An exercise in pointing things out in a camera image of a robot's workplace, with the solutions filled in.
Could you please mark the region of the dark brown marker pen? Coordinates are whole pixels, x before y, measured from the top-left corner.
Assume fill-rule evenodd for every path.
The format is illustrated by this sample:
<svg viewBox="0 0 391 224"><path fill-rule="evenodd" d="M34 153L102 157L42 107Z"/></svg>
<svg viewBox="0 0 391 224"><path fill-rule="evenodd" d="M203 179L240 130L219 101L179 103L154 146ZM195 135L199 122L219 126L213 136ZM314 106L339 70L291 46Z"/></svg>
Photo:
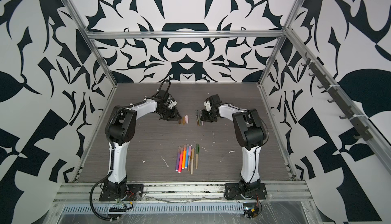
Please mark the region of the dark brown marker pen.
<svg viewBox="0 0 391 224"><path fill-rule="evenodd" d="M198 110L196 110L195 115L196 115L195 117L196 117L196 120L197 120L197 126L200 126L200 119L199 119Z"/></svg>

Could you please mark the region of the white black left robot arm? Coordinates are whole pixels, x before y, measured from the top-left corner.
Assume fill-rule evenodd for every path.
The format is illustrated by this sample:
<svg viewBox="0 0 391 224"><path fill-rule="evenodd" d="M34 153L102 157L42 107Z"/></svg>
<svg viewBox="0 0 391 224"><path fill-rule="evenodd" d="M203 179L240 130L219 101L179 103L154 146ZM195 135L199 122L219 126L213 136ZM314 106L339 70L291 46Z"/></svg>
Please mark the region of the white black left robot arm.
<svg viewBox="0 0 391 224"><path fill-rule="evenodd" d="M96 182L90 190L89 204L94 215L100 220L113 222L118 217L103 216L94 207L93 193L97 186L101 186L100 201L115 200L122 204L122 211L128 211L133 205L126 205L127 173L126 158L130 141L136 130L137 120L147 114L158 114L164 121L179 121L182 119L176 108L177 101L169 93L171 82L164 80L152 96L143 101L126 106L114 107L104 133L109 143L110 160L108 174Z"/></svg>

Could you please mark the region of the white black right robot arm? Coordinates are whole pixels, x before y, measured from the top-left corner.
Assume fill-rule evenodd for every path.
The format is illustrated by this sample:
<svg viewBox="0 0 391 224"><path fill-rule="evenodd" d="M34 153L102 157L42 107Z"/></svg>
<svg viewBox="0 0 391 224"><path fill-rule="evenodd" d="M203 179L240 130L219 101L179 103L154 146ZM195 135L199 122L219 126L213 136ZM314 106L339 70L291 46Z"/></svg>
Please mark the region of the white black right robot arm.
<svg viewBox="0 0 391 224"><path fill-rule="evenodd" d="M220 97L212 95L204 101L201 120L217 122L218 118L233 122L236 139L242 148L242 169L236 190L226 192L227 199L239 195L253 198L261 190L259 159L262 146L267 143L269 133L266 124L259 117L256 109L243 109L231 103L224 103Z"/></svg>

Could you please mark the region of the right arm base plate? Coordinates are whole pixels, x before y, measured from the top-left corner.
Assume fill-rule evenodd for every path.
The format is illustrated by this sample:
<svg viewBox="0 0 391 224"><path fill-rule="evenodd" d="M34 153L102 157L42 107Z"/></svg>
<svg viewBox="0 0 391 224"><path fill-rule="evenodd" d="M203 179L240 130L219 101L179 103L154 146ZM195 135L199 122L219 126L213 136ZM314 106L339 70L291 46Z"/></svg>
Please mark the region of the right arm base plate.
<svg viewBox="0 0 391 224"><path fill-rule="evenodd" d="M265 200L267 190L265 184L260 180L253 183L226 183L224 198L227 200L259 199Z"/></svg>

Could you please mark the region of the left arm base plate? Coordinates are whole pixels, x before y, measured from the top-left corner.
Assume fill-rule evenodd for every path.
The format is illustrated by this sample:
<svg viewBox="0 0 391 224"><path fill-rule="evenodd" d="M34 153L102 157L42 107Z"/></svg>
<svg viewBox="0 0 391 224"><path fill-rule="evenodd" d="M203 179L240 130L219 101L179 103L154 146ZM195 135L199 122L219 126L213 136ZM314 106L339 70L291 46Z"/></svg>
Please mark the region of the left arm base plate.
<svg viewBox="0 0 391 224"><path fill-rule="evenodd" d="M103 186L99 201L110 202L117 199L135 201L143 196L143 190L143 184L112 184L109 182Z"/></svg>

